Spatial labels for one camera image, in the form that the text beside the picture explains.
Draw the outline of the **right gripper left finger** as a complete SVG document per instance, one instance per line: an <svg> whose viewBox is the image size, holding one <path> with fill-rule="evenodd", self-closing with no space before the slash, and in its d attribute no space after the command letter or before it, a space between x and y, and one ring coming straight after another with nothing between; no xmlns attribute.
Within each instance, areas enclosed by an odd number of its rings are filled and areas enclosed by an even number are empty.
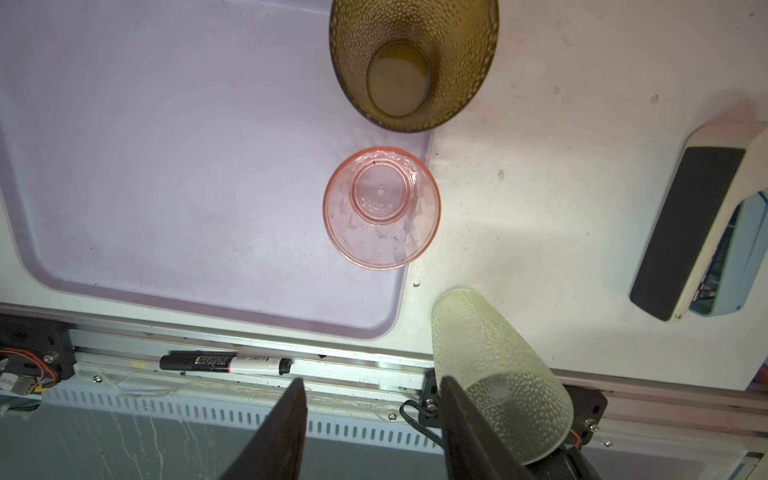
<svg viewBox="0 0 768 480"><path fill-rule="evenodd" d="M294 379L221 479L298 479L307 430L304 382Z"/></svg>

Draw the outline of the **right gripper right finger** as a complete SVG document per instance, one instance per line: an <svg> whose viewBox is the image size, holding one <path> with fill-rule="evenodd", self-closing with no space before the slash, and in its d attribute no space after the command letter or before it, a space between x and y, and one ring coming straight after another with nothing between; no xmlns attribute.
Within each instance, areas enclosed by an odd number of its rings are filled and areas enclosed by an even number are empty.
<svg viewBox="0 0 768 480"><path fill-rule="evenodd" d="M440 418L449 479L532 478L450 376L440 383Z"/></svg>

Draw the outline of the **pale green frosted large cup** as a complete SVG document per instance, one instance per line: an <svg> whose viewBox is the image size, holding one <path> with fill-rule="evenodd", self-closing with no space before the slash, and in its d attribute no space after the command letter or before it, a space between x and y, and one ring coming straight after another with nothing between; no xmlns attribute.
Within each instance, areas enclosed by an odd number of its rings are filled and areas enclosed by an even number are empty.
<svg viewBox="0 0 768 480"><path fill-rule="evenodd" d="M550 410L572 424L568 394L535 350L486 299L471 289L443 294L431 314L436 376L453 377L466 392L494 375L528 374L549 386Z"/></svg>

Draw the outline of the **pink transparent cup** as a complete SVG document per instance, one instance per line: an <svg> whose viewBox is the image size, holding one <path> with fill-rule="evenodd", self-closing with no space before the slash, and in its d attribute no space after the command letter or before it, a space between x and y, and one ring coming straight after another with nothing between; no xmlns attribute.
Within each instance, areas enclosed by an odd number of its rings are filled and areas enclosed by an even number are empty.
<svg viewBox="0 0 768 480"><path fill-rule="evenodd" d="M337 251L362 268L402 268L431 245L441 197L427 166L394 147L372 147L346 159L331 176L323 221Z"/></svg>

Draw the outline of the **dark olive textured cup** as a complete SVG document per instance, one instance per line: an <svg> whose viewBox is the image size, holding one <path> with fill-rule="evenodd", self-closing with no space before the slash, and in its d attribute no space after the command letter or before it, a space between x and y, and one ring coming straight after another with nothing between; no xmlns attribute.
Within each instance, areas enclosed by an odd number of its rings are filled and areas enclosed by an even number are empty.
<svg viewBox="0 0 768 480"><path fill-rule="evenodd" d="M334 72L350 103L396 132L433 129L457 115L490 70L499 7L489 0L335 0Z"/></svg>

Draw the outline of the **lavender plastic tray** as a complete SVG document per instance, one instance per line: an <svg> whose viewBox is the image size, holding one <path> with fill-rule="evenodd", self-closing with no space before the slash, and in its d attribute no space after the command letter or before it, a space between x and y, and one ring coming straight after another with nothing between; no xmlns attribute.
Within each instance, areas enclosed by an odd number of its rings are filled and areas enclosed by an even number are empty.
<svg viewBox="0 0 768 480"><path fill-rule="evenodd" d="M344 258L327 183L426 133L342 93L327 1L5 1L1 191L21 260L59 291L375 338L402 270Z"/></svg>

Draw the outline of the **black white marker pen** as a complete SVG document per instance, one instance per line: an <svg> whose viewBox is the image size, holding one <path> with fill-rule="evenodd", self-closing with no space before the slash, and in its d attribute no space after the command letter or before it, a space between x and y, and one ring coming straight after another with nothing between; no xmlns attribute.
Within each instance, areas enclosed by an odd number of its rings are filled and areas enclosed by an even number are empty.
<svg viewBox="0 0 768 480"><path fill-rule="evenodd" d="M235 353L180 352L164 355L159 367L164 371L215 372L241 375L286 375L293 361L288 358L247 357Z"/></svg>

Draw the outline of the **stapler black cream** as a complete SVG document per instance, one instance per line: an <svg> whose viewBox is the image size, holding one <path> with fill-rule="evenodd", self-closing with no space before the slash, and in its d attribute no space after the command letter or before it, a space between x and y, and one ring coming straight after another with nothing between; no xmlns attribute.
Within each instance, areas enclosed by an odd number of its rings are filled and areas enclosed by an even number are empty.
<svg viewBox="0 0 768 480"><path fill-rule="evenodd" d="M743 309L767 252L767 126L692 133L629 293L652 317Z"/></svg>

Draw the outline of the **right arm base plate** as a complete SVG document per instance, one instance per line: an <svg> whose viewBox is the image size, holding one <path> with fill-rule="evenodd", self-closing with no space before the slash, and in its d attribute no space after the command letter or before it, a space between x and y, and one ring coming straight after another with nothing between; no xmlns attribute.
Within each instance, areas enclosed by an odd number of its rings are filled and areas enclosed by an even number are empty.
<svg viewBox="0 0 768 480"><path fill-rule="evenodd" d="M494 375L466 390L513 455L538 479L597 479L580 454L599 431L608 405L598 390L566 386L572 424L549 406L549 386L528 374Z"/></svg>

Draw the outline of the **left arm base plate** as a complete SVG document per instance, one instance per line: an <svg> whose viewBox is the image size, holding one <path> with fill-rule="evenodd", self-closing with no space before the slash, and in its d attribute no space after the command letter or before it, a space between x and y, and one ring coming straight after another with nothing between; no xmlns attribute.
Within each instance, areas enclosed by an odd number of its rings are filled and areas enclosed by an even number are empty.
<svg viewBox="0 0 768 480"><path fill-rule="evenodd" d="M1 315L1 391L41 393L75 374L69 325Z"/></svg>

